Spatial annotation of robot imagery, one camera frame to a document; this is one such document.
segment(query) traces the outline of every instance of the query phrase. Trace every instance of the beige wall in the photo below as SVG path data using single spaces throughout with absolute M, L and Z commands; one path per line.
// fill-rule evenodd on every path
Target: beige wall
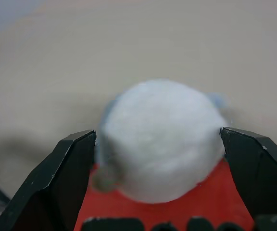
M 4 29 L 0 138 L 44 151 L 0 153 L 2 188 L 13 195 L 58 140 L 155 77 L 226 94 L 236 127 L 277 143 L 277 1 L 49 0 Z

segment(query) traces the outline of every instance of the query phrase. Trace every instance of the cotton ball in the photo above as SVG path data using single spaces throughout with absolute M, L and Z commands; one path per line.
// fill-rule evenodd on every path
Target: cotton ball
M 166 79 L 135 85 L 106 108 L 93 186 L 144 203 L 175 200 L 221 160 L 227 122 L 210 97 Z

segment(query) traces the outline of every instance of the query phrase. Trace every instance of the fluffy white object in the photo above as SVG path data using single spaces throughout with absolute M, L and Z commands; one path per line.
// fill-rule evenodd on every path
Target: fluffy white object
M 227 122 L 207 95 L 170 80 L 140 83 L 118 97 L 97 139 L 93 185 L 114 185 L 144 203 L 175 200 L 202 182 L 221 160 Z

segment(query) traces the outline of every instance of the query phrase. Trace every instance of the red surface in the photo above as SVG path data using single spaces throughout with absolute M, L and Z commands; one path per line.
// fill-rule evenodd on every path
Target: red surface
M 214 227 L 233 222 L 246 231 L 251 230 L 253 220 L 236 190 L 227 162 L 221 161 L 200 186 L 164 204 L 136 203 L 118 192 L 101 194 L 89 188 L 75 231 L 80 231 L 82 222 L 90 217 L 140 218 L 147 231 L 158 223 L 170 221 L 179 231 L 185 231 L 192 216 L 203 216 Z

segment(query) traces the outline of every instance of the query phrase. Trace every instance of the white cotton ball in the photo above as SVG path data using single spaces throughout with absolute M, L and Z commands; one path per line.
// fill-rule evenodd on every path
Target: white cotton ball
M 175 200 L 221 160 L 219 131 L 225 126 L 207 95 L 170 80 L 140 83 L 105 112 L 97 131 L 101 162 L 93 185 L 103 192 L 117 188 L 144 203 Z

